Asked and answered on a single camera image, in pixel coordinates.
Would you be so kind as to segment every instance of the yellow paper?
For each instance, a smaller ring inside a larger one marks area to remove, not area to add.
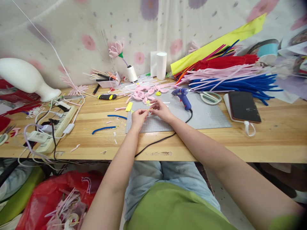
[[[131,110],[132,104],[133,104],[133,102],[129,102],[129,104],[127,105],[127,107],[126,107],[127,112],[129,112]]]
[[[235,41],[240,39],[240,42],[259,33],[262,30],[262,25],[265,21],[266,14],[255,18],[251,22],[241,26],[240,28],[210,42],[209,44],[201,47],[200,49],[194,51],[193,53],[185,56],[184,58],[172,63],[170,66],[172,68],[172,73],[176,74],[179,71],[185,69],[186,67],[204,59],[209,54],[218,49],[221,45],[232,45]]]

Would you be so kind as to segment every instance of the hand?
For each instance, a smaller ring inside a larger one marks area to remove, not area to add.
[[[130,130],[136,130],[138,133],[141,131],[144,121],[149,115],[148,110],[138,109],[132,113],[132,125]]]
[[[174,118],[176,118],[171,113],[166,104],[164,104],[160,99],[154,99],[150,103],[154,104],[151,105],[151,107],[149,108],[150,109],[149,112],[151,112],[152,114],[156,114],[159,118],[161,118],[165,122],[170,123]]]

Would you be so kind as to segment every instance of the wooden table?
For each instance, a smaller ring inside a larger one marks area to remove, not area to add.
[[[92,93],[96,86],[93,85],[87,91]],[[116,154],[119,146],[124,140],[126,120],[107,117],[109,114],[127,116],[124,110],[114,112],[114,108],[126,106],[127,97],[115,101],[98,100],[87,96],[82,107],[75,127],[70,134],[62,138],[57,146],[57,158],[59,159],[87,159],[87,160],[111,160]],[[224,103],[219,107],[229,119],[231,128],[203,129],[200,132],[217,140],[234,152],[246,162],[281,162],[281,163],[307,163],[307,102],[299,99],[294,104],[273,99],[269,106],[264,106],[255,100],[262,118],[261,124],[256,124],[256,135],[248,137],[244,132],[242,123],[232,122],[229,118]],[[34,119],[26,119],[26,115],[18,113],[9,116],[11,124],[23,128]],[[92,135],[92,131],[106,127],[106,122],[112,121],[110,125],[119,125],[116,130],[99,131]],[[140,133],[137,152],[149,143],[166,137],[173,132]],[[23,144],[22,135],[17,137],[19,143]],[[0,146],[0,157],[18,157],[23,151],[18,147],[14,138],[9,138],[9,143]],[[74,152],[71,149],[80,144]],[[177,135],[148,147],[137,160],[157,161],[196,161],[183,142]]]

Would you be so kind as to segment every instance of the hot glue gun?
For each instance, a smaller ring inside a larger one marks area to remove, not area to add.
[[[172,95],[174,96],[178,96],[180,98],[180,101],[182,101],[182,103],[185,106],[185,110],[190,110],[192,108],[188,98],[186,97],[186,95],[188,94],[188,89],[186,88],[182,88],[182,89],[175,89],[172,92]]]

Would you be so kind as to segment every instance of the cutting mat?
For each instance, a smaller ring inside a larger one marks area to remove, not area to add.
[[[179,97],[174,96],[172,98],[171,91],[165,94],[161,94],[161,96],[156,96],[153,94],[155,98],[159,98],[163,102],[170,102],[170,104],[166,104],[170,111],[179,119],[183,121],[187,121],[191,112],[186,111],[183,103],[180,101]],[[229,121],[220,110],[218,105],[208,105],[204,103],[198,93],[189,92],[187,94],[187,98],[189,99],[192,110],[193,117],[188,122],[190,126],[195,129],[207,129],[207,128],[226,128],[231,127]],[[137,101],[135,99],[131,99],[133,102],[132,110],[138,109],[149,109],[149,106],[145,105],[142,101]],[[131,127],[131,112],[128,112],[128,120],[126,125],[126,133],[128,133]],[[163,131],[172,131],[174,130],[168,123],[161,120],[156,115],[149,115],[147,120],[144,122],[141,133],[151,133],[151,132],[163,132]]]

